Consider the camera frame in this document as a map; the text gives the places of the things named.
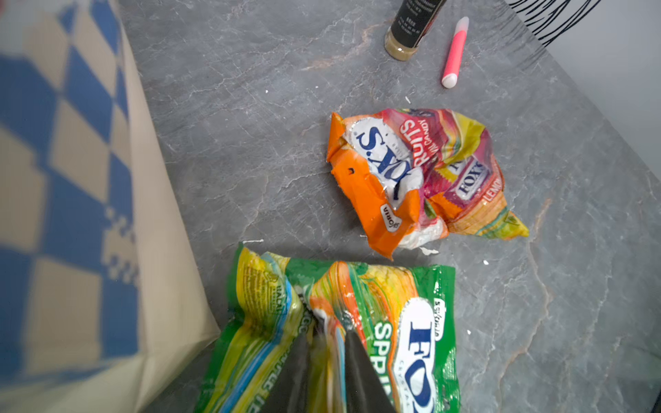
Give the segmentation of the orange pink Fox's candy bag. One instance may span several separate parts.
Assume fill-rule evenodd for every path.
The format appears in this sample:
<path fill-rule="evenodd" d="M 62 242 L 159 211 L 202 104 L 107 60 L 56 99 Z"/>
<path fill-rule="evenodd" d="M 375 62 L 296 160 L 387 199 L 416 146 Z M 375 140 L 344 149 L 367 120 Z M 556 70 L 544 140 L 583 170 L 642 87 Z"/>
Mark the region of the orange pink Fox's candy bag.
<path fill-rule="evenodd" d="M 511 212 L 486 127 L 449 109 L 332 115 L 327 161 L 382 256 L 450 234 L 511 240 L 529 229 Z"/>

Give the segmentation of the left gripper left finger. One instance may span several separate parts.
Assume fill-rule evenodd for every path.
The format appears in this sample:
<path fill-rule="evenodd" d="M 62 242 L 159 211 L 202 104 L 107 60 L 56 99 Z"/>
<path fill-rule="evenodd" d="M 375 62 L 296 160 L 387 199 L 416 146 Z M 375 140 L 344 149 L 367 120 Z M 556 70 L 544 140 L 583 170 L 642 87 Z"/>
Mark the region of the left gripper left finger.
<path fill-rule="evenodd" d="M 311 345 L 306 335 L 299 335 L 292 343 L 287 360 L 261 413 L 308 412 L 310 368 Z"/>

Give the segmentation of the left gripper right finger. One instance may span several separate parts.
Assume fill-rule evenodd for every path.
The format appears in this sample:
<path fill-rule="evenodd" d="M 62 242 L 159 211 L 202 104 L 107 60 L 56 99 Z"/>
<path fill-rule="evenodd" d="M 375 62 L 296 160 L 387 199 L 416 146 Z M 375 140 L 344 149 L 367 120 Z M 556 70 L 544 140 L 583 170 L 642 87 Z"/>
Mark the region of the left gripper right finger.
<path fill-rule="evenodd" d="M 344 370 L 348 412 L 396 412 L 354 330 L 346 334 Z"/>

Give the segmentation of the blue checkered paper bag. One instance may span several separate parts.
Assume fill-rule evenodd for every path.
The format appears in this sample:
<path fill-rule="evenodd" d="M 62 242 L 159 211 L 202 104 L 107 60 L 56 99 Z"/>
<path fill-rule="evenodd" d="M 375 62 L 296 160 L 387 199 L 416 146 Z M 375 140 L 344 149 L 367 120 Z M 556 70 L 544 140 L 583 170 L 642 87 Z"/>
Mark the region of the blue checkered paper bag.
<path fill-rule="evenodd" d="M 4 1 L 2 411 L 142 411 L 219 333 L 118 3 Z"/>

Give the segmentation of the green Fox's spring tea bag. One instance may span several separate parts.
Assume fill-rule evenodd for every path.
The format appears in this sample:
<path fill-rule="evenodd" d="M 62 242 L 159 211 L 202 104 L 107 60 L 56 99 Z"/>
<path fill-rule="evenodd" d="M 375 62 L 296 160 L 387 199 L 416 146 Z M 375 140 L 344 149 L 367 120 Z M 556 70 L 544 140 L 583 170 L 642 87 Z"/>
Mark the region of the green Fox's spring tea bag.
<path fill-rule="evenodd" d="M 292 343 L 311 345 L 308 412 L 348 412 L 345 340 L 363 347 L 396 412 L 456 412 L 454 269 L 314 261 L 240 245 L 230 320 L 213 351 L 199 412 L 261 412 Z"/>

